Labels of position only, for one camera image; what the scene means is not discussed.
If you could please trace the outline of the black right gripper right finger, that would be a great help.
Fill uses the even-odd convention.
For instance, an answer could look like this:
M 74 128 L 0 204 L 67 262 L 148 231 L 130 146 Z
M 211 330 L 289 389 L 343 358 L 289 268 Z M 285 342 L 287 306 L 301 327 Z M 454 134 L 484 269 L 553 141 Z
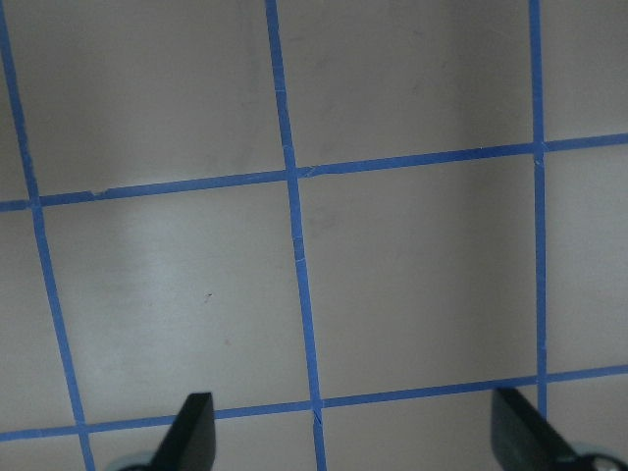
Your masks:
M 583 470 L 571 445 L 517 389 L 492 392 L 491 448 L 502 470 Z

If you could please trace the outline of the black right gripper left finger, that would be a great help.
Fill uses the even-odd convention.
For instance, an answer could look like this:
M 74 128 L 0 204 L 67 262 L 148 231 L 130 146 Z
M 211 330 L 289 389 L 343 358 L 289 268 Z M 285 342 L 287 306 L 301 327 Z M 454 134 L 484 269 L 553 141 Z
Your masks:
M 149 462 L 149 469 L 209 471 L 215 457 L 216 428 L 212 394 L 191 393 Z

